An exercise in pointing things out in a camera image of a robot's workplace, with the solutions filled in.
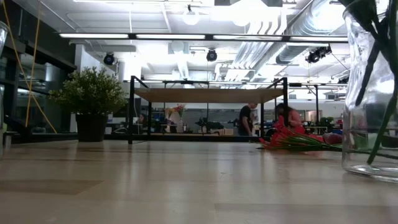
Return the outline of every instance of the black planter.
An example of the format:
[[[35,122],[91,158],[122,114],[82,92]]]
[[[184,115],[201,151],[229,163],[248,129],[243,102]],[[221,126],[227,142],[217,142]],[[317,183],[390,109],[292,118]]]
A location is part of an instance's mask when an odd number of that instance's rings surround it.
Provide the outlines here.
[[[76,114],[77,135],[80,142],[101,142],[104,140],[108,116]]]

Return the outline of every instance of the yellow cable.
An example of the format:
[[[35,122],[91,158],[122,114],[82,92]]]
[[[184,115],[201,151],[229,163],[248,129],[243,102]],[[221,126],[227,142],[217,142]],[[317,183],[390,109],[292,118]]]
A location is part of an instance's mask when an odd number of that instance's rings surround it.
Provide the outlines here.
[[[2,2],[2,7],[3,7],[3,9],[4,9],[4,15],[6,16],[7,26],[8,26],[8,29],[9,29],[9,31],[10,31],[11,42],[12,42],[12,46],[14,47],[14,51],[15,51],[15,55],[16,55],[16,57],[17,57],[17,61],[18,61],[19,68],[20,68],[22,74],[24,75],[25,83],[26,83],[26,85],[28,86],[29,91],[32,91],[32,89],[31,89],[30,86],[29,86],[29,83],[27,82],[26,75],[25,75],[25,72],[24,72],[24,68],[22,68],[21,60],[19,59],[19,55],[18,55],[18,52],[17,52],[17,48],[16,48],[16,46],[15,46],[14,36],[12,35],[10,20],[9,20],[9,18],[8,18],[7,7],[6,7],[6,2],[5,2],[5,1]],[[35,97],[34,95],[32,95],[32,97],[33,97],[33,100],[36,102],[36,105],[37,105],[37,107],[39,108],[40,112],[43,114],[45,120],[48,122],[48,124],[49,124],[49,125],[51,126],[51,128],[53,129],[54,133],[57,133],[57,131],[56,131],[55,128],[52,126],[52,124],[51,124],[51,122],[49,121],[49,119],[47,118],[47,116],[44,114],[44,112],[43,112],[42,108],[40,107],[39,102],[37,101],[36,97]]]
[[[35,70],[35,61],[36,61],[36,52],[37,52],[37,40],[39,38],[40,8],[41,7],[42,7],[42,5],[39,3],[39,6],[37,8],[37,26],[36,26],[35,48],[33,50],[33,64],[32,64],[32,73],[30,74],[29,99],[27,100],[25,128],[27,128],[27,124],[29,122],[30,97],[33,94],[31,89],[32,89],[33,75],[34,75],[34,70]]]

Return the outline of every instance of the dark shirt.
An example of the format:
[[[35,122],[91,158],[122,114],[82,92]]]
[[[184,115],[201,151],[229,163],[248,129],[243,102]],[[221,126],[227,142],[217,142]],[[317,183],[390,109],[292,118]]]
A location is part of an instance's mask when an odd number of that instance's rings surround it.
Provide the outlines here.
[[[251,109],[248,106],[244,106],[241,109],[241,112],[239,114],[239,127],[238,127],[240,133],[247,133],[248,134],[248,131],[243,126],[243,117],[247,117],[248,118],[249,128],[250,128],[250,130],[252,130],[253,124],[252,124],[252,120],[250,118],[250,114],[251,114]]]

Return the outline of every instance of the wooden shelf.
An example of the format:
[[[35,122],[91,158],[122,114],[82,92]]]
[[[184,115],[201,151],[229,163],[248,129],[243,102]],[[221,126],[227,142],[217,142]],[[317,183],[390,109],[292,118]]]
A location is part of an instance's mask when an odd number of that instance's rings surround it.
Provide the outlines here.
[[[134,93],[149,102],[166,103],[265,103],[283,95],[281,89],[138,88]]]

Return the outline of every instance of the man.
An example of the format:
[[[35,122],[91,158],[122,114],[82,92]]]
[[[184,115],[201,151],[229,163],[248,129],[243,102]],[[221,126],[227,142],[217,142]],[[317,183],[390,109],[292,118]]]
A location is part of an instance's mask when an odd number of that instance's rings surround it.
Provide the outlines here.
[[[252,136],[253,120],[251,110],[256,109],[257,103],[249,103],[242,107],[239,114],[238,133],[240,136]]]

